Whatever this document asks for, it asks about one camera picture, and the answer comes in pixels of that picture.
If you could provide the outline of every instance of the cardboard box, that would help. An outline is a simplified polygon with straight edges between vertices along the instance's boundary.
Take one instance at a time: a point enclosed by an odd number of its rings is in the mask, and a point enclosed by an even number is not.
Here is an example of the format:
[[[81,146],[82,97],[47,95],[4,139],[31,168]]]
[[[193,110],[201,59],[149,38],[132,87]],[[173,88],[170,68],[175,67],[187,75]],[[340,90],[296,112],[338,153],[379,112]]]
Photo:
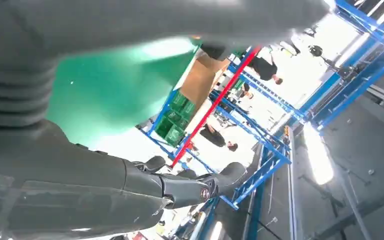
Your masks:
[[[186,77],[180,93],[195,104],[195,113],[207,99],[220,76],[229,66],[230,61],[215,60],[204,54],[196,59]]]

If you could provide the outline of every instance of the red bar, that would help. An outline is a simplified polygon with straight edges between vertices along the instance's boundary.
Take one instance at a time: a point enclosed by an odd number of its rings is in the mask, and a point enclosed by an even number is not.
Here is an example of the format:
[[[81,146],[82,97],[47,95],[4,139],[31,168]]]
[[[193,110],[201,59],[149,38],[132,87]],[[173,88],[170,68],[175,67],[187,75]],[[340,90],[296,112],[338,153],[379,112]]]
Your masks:
[[[173,168],[178,161],[185,155],[185,150],[188,148],[189,144],[191,143],[192,138],[198,133],[200,128],[204,125],[207,118],[210,116],[210,114],[216,109],[217,105],[222,101],[223,97],[226,95],[226,93],[229,91],[229,89],[232,87],[232,85],[236,82],[236,80],[241,75],[244,68],[251,62],[251,60],[259,53],[261,50],[261,47],[255,47],[252,49],[252,52],[241,62],[239,67],[237,68],[236,72],[234,73],[233,77],[229,81],[229,83],[226,85],[226,87],[223,89],[223,91],[220,93],[220,95],[217,97],[217,99],[213,102],[211,107],[208,109],[204,117],[201,119],[201,121],[198,123],[198,125],[195,127],[195,129],[190,134],[189,138],[184,143],[183,147],[179,151],[178,155],[174,158],[173,163],[171,164],[171,167]]]

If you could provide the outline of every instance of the green fabric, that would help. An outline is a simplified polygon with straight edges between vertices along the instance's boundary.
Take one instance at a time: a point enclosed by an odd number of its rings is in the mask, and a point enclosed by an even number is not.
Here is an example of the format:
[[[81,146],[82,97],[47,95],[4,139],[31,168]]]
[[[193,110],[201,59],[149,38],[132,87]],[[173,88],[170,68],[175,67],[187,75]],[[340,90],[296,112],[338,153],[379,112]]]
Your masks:
[[[157,114],[197,49],[172,38],[66,59],[47,118],[71,142],[93,148]]]

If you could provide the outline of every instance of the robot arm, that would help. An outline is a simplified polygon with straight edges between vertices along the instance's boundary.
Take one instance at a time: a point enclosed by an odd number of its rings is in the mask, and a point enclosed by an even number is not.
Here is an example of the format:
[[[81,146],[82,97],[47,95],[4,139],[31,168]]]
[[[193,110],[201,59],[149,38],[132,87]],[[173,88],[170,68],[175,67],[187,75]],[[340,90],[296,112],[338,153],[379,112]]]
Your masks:
[[[197,180],[149,174],[70,143],[45,120],[61,58],[191,34],[226,45],[268,44],[328,9],[322,0],[0,0],[0,239],[149,228],[162,208],[222,194],[244,172],[236,164]]]

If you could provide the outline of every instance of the green plastic crate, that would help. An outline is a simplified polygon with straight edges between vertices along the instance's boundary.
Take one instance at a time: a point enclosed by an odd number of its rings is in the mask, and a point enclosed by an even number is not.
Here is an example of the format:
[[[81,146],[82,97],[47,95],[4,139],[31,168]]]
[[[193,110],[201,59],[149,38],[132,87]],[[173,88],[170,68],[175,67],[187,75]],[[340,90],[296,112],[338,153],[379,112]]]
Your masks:
[[[242,85],[243,85],[244,83],[245,83],[244,81],[242,81],[242,80],[239,79],[239,80],[237,80],[236,83],[233,85],[232,89],[239,90],[239,89],[242,87]]]
[[[173,147],[176,147],[179,142],[185,137],[185,132],[180,127],[173,125],[164,139]]]
[[[184,118],[182,118],[182,119],[180,119],[180,120],[177,122],[176,125],[179,126],[181,129],[185,130],[186,127],[189,125],[189,121],[186,120],[186,119],[184,119]]]
[[[173,109],[167,111],[165,116],[169,118],[173,123],[177,123],[178,121],[180,121],[180,119],[182,119],[182,117]]]
[[[193,104],[190,101],[187,101],[183,109],[180,111],[180,114],[188,119],[192,116],[192,114],[194,114],[194,110],[195,110],[195,104]]]
[[[180,92],[177,92],[176,96],[174,96],[173,100],[170,103],[171,109],[181,110],[185,105],[188,99],[183,96]]]
[[[165,138],[173,126],[173,122],[171,122],[168,117],[162,116],[161,121],[155,129],[155,132],[158,134],[158,136]]]

